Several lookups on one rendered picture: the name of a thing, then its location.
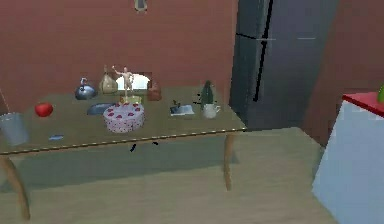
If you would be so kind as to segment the white mug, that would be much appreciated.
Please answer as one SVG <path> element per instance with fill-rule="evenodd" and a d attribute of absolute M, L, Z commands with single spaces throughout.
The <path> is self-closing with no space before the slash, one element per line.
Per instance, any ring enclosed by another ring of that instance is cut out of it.
<path fill-rule="evenodd" d="M 217 113 L 221 110 L 221 107 L 215 104 L 205 104 L 203 107 L 203 116 L 207 119 L 213 119 L 217 116 Z"/>

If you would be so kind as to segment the tan vase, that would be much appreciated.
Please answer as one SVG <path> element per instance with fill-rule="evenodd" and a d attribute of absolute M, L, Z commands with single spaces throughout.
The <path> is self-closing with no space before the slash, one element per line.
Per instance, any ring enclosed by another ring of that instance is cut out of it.
<path fill-rule="evenodd" d="M 102 94 L 113 94 L 118 91 L 117 82 L 110 76 L 107 66 L 104 66 L 103 77 L 99 83 Z"/>

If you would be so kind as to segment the green bottle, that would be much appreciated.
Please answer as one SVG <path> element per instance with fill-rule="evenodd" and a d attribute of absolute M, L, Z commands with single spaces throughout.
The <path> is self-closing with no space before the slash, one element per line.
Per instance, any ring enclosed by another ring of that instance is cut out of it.
<path fill-rule="evenodd" d="M 204 108 L 206 104 L 212 104 L 213 103 L 213 91 L 211 88 L 211 81 L 207 80 L 201 90 L 200 93 L 200 106 L 201 108 Z"/>

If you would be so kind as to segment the pink cake with red dots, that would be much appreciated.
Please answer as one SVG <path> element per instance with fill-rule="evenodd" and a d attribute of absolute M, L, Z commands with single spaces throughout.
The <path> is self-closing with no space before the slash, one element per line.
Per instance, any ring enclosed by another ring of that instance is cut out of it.
<path fill-rule="evenodd" d="M 103 112 L 107 129 L 113 133 L 127 133 L 141 128 L 145 121 L 145 110 L 142 104 L 115 104 Z"/>

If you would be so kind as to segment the gold human statue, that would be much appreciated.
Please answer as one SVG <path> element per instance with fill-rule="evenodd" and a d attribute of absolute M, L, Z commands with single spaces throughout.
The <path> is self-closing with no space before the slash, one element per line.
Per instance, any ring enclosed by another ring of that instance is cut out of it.
<path fill-rule="evenodd" d="M 122 71 L 118 71 L 115 66 L 112 66 L 114 72 L 123 78 L 123 90 L 124 94 L 120 97 L 120 102 L 122 104 L 140 104 L 142 98 L 135 94 L 135 90 L 133 88 L 134 75 L 132 72 L 128 70 L 127 67 L 124 67 Z"/>

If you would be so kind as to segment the dark blue plate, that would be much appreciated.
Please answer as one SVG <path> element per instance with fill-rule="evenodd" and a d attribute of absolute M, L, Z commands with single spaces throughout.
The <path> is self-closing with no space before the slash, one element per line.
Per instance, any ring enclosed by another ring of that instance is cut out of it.
<path fill-rule="evenodd" d="M 112 103 L 97 103 L 90 106 L 87 110 L 88 115 L 102 115 L 104 111 L 112 106 Z"/>

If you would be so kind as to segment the dark grey fridge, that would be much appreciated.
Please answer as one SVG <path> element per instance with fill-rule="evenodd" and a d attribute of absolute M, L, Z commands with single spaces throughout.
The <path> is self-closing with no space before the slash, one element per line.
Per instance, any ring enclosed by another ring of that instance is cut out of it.
<path fill-rule="evenodd" d="M 259 100 L 253 101 L 269 0 L 238 0 L 229 105 L 248 130 L 298 127 L 339 0 L 274 0 Z"/>

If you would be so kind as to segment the silver kettle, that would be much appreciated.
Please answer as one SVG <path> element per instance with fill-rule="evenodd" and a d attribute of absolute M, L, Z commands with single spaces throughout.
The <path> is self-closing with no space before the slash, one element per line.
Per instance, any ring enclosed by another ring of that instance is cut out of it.
<path fill-rule="evenodd" d="M 97 94 L 97 90 L 87 83 L 85 77 L 80 79 L 80 86 L 75 90 L 75 98 L 77 100 L 89 100 L 96 97 Z"/>

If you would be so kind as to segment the wooden table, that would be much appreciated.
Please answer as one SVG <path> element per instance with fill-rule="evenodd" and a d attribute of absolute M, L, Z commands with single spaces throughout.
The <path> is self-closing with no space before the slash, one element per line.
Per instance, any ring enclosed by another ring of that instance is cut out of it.
<path fill-rule="evenodd" d="M 29 203 L 22 180 L 10 160 L 12 156 L 37 154 L 53 151 L 70 151 L 86 147 L 108 147 L 112 145 L 130 146 L 144 142 L 160 142 L 186 137 L 224 135 L 224 176 L 225 186 L 231 187 L 229 161 L 232 144 L 237 132 L 246 126 L 235 112 L 219 96 L 215 97 L 222 111 L 215 119 L 203 117 L 198 100 L 199 86 L 164 87 L 160 101 L 143 100 L 145 108 L 144 126 L 126 134 L 109 132 L 101 116 L 91 116 L 87 109 L 96 103 L 116 102 L 117 95 L 103 95 L 89 101 L 76 100 L 69 94 L 48 95 L 44 99 L 54 106 L 54 112 L 47 118 L 39 118 L 32 109 L 27 110 L 22 119 L 29 134 L 29 141 L 18 146 L 10 146 L 0 134 L 0 168 L 17 193 L 23 219 L 30 218 Z M 191 105 L 193 115 L 171 116 L 173 101 Z M 49 140 L 52 135 L 64 135 L 61 140 Z"/>

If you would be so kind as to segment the red apple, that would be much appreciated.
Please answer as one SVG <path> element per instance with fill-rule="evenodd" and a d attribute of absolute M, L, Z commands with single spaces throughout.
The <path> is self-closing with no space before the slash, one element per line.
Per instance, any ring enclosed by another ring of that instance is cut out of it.
<path fill-rule="evenodd" d="M 39 117 L 48 117 L 53 112 L 53 106 L 50 103 L 39 103 L 34 108 L 35 113 Z"/>

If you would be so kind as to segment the white cabinet with red top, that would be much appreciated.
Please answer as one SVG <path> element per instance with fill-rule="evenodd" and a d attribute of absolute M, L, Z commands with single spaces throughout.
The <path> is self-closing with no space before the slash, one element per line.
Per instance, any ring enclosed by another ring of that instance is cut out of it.
<path fill-rule="evenodd" d="M 312 192 L 339 224 L 384 224 L 384 103 L 345 94 Z"/>

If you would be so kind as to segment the grey metal bucket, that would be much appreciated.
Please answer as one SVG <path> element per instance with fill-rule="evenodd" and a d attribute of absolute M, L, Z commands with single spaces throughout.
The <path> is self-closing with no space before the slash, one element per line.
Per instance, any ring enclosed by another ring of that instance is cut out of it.
<path fill-rule="evenodd" d="M 21 145 L 29 140 L 29 134 L 20 113 L 1 115 L 0 130 L 10 146 Z"/>

